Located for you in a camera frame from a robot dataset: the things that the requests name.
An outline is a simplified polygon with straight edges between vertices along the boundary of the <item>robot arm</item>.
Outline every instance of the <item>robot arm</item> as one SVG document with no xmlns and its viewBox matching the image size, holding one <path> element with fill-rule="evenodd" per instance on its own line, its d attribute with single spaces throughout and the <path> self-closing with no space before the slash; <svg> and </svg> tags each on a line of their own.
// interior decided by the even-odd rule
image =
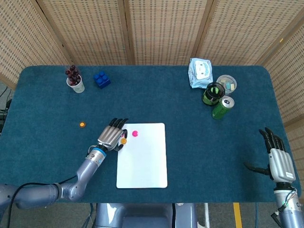
<svg viewBox="0 0 304 228">
<path fill-rule="evenodd" d="M 244 165 L 251 171 L 269 175 L 276 183 L 274 189 L 277 211 L 271 217 L 282 228 L 304 227 L 301 204 L 298 199 L 297 190 L 291 186 L 295 181 L 295 170 L 289 153 L 285 152 L 283 141 L 268 128 L 265 132 L 259 130 L 265 140 L 269 157 L 267 169 L 256 168 L 245 162 Z"/>
<path fill-rule="evenodd" d="M 79 200 L 86 185 L 111 150 L 119 151 L 123 145 L 118 146 L 119 138 L 124 134 L 127 138 L 127 130 L 122 130 L 128 119 L 113 119 L 103 130 L 98 138 L 98 145 L 94 147 L 85 158 L 85 161 L 76 172 L 76 183 L 54 183 L 49 185 L 21 188 L 13 198 L 18 189 L 16 186 L 0 184 L 0 221 L 7 206 L 13 200 L 20 209 L 48 206 L 58 199 L 70 201 Z"/>
</svg>

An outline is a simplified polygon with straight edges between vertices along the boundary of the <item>small orange object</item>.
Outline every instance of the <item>small orange object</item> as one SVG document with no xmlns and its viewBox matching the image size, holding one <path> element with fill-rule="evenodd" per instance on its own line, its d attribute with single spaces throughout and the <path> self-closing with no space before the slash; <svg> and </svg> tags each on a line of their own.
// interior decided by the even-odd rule
<svg viewBox="0 0 304 228">
<path fill-rule="evenodd" d="M 85 125 L 85 122 L 80 122 L 79 126 L 80 126 L 81 128 L 85 127 L 85 126 L 86 126 L 86 125 Z"/>
<path fill-rule="evenodd" d="M 127 143 L 127 140 L 125 138 L 122 138 L 121 141 L 120 141 L 122 144 L 126 144 Z"/>
</svg>

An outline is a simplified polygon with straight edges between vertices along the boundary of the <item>wicker screen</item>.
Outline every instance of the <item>wicker screen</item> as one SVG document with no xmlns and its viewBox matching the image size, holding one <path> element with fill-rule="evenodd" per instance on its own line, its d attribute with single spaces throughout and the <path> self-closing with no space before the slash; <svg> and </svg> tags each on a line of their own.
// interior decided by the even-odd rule
<svg viewBox="0 0 304 228">
<path fill-rule="evenodd" d="M 304 115 L 304 24 L 265 64 L 283 122 Z"/>
<path fill-rule="evenodd" d="M 215 65 L 253 65 L 303 6 L 303 0 L 219 0 L 198 56 Z"/>
<path fill-rule="evenodd" d="M 287 132 L 287 136 L 294 156 L 295 166 L 300 176 L 302 191 L 304 191 L 304 126 L 299 126 Z"/>
<path fill-rule="evenodd" d="M 189 63 L 207 0 L 129 0 L 136 64 Z"/>
<path fill-rule="evenodd" d="M 126 64 L 118 0 L 39 0 L 77 64 Z"/>
<path fill-rule="evenodd" d="M 12 87 L 27 66 L 68 64 L 29 0 L 0 4 L 0 74 Z"/>
</svg>

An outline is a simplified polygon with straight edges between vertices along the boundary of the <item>yellow tape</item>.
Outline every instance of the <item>yellow tape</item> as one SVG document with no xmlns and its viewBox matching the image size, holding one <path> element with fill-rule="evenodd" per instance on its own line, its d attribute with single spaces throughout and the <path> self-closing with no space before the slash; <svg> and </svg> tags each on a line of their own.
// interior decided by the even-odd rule
<svg viewBox="0 0 304 228">
<path fill-rule="evenodd" d="M 236 220 L 236 228 L 242 228 L 241 211 L 239 210 L 239 203 L 233 203 L 234 218 Z"/>
</svg>

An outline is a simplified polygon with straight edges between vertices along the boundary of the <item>wet wipes package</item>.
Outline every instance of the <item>wet wipes package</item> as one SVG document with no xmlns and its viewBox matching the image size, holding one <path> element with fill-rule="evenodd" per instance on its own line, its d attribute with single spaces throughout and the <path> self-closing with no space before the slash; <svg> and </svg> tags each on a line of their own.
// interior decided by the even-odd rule
<svg viewBox="0 0 304 228">
<path fill-rule="evenodd" d="M 189 83 L 192 88 L 207 88 L 213 82 L 210 60 L 192 58 L 188 69 Z"/>
</svg>

